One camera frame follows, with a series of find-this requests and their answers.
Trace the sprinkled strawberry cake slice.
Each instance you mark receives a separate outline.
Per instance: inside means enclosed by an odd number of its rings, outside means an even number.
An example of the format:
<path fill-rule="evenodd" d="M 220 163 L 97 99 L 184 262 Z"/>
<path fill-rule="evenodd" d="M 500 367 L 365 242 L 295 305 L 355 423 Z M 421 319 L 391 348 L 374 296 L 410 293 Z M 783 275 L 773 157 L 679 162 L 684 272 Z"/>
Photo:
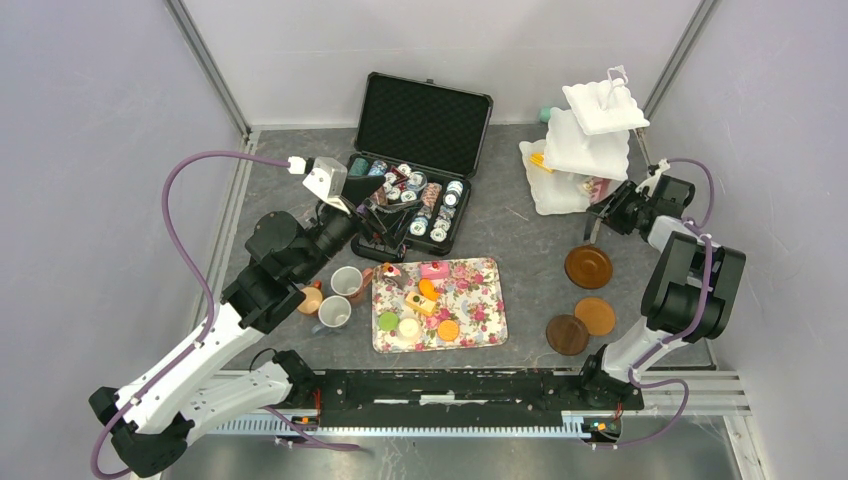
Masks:
<path fill-rule="evenodd" d="M 591 177 L 581 184 L 581 192 L 587 196 L 591 204 L 597 204 L 608 196 L 609 186 L 609 179 Z"/>

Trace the pink strawberry cake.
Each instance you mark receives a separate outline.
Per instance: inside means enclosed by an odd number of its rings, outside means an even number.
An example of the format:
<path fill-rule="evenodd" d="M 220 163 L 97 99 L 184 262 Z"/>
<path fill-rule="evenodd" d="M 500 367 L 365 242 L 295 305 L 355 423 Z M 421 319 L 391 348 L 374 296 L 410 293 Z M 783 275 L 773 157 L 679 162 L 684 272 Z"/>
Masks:
<path fill-rule="evenodd" d="M 448 278 L 451 274 L 448 261 L 431 261 L 419 264 L 420 276 L 430 280 Z"/>

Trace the yellow kiwi cake slice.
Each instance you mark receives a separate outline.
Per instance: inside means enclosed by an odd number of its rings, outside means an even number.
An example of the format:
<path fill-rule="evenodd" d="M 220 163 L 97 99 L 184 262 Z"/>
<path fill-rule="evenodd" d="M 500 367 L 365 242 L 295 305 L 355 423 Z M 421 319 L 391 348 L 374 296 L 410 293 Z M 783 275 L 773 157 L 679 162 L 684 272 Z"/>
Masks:
<path fill-rule="evenodd" d="M 537 166 L 538 168 L 542 169 L 543 171 L 545 171 L 547 173 L 553 173 L 554 172 L 554 170 L 552 168 L 550 168 L 546 165 L 545 156 L 544 156 L 543 153 L 533 153 L 533 154 L 530 155 L 529 160 L 533 165 Z"/>

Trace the pink-handled metal tongs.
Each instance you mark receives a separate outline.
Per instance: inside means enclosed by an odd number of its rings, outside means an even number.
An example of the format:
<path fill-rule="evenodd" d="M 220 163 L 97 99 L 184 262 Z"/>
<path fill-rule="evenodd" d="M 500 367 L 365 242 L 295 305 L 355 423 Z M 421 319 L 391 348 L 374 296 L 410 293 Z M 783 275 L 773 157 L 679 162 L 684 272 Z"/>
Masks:
<path fill-rule="evenodd" d="M 596 243 L 601 223 L 608 215 L 618 186 L 619 182 L 610 180 L 608 196 L 597 204 L 590 203 L 590 206 L 587 208 L 587 219 L 583 230 L 583 242 L 586 245 L 594 245 Z"/>

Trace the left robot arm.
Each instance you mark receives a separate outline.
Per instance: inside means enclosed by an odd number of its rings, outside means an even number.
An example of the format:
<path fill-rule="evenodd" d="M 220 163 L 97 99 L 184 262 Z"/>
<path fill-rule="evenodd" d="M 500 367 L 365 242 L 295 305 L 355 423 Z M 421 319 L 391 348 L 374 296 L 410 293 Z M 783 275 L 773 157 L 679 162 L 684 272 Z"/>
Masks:
<path fill-rule="evenodd" d="M 248 264 L 222 292 L 208 297 L 207 315 L 153 367 L 121 388 L 101 387 L 89 398 L 104 429 L 95 446 L 109 441 L 126 470 L 141 478 L 173 465 L 196 440 L 242 413 L 285 402 L 306 405 L 313 379 L 271 360 L 255 377 L 222 388 L 201 386 L 238 353 L 275 330 L 306 299 L 302 288 L 355 236 L 390 245 L 403 242 L 421 202 L 380 205 L 377 176 L 322 180 L 304 185 L 318 197 L 309 226 L 286 211 L 261 217 L 245 248 Z"/>

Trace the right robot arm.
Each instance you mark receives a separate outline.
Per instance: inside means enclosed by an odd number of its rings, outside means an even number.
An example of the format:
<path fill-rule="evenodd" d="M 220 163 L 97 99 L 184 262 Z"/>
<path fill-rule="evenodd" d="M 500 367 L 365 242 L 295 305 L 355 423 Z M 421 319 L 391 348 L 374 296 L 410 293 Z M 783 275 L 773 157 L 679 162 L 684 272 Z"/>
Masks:
<path fill-rule="evenodd" d="M 694 194 L 692 183 L 660 174 L 649 185 L 624 182 L 589 210 L 617 233 L 638 233 L 660 253 L 637 323 L 581 369 L 578 396 L 591 408 L 625 401 L 644 370 L 727 327 L 747 257 L 684 218 Z"/>

